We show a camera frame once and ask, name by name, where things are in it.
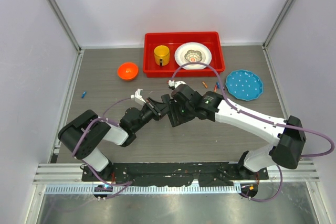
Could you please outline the black remote control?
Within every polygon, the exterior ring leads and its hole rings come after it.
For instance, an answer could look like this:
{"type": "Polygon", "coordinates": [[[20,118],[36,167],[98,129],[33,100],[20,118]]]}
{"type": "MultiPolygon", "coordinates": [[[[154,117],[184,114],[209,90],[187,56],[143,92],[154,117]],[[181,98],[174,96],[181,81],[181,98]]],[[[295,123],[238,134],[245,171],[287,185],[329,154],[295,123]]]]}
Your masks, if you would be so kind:
{"type": "Polygon", "coordinates": [[[169,113],[171,111],[172,99],[169,94],[164,94],[161,96],[162,103],[165,104],[164,111],[169,113]]]}

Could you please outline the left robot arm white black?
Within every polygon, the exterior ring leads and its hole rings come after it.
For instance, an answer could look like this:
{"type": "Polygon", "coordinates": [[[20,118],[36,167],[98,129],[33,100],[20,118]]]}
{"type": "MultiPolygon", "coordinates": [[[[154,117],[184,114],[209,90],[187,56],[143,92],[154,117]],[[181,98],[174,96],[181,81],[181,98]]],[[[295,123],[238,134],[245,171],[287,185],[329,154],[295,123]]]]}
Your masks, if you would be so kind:
{"type": "Polygon", "coordinates": [[[82,160],[93,176],[105,182],[113,173],[111,161],[98,149],[105,140],[127,147],[136,139],[136,132],[151,120],[158,121],[169,112],[170,96],[161,96],[158,102],[147,98],[142,109],[128,108],[119,123],[87,110],[69,122],[58,133],[58,139],[72,152],[74,158],[82,160]]]}

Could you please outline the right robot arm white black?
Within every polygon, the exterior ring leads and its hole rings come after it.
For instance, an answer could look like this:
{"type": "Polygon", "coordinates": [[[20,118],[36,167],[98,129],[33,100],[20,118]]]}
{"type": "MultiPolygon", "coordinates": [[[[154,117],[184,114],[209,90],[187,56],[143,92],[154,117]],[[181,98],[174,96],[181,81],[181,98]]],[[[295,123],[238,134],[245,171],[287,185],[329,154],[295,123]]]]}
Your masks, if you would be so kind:
{"type": "Polygon", "coordinates": [[[252,133],[268,145],[254,151],[245,151],[236,166],[242,179],[250,179],[261,169],[279,165],[296,169],[306,142],[300,128],[301,121],[294,116],[285,120],[267,116],[225,99],[213,91],[200,95],[183,81],[170,81],[169,118],[173,127],[198,118],[225,123],[252,133]]]}

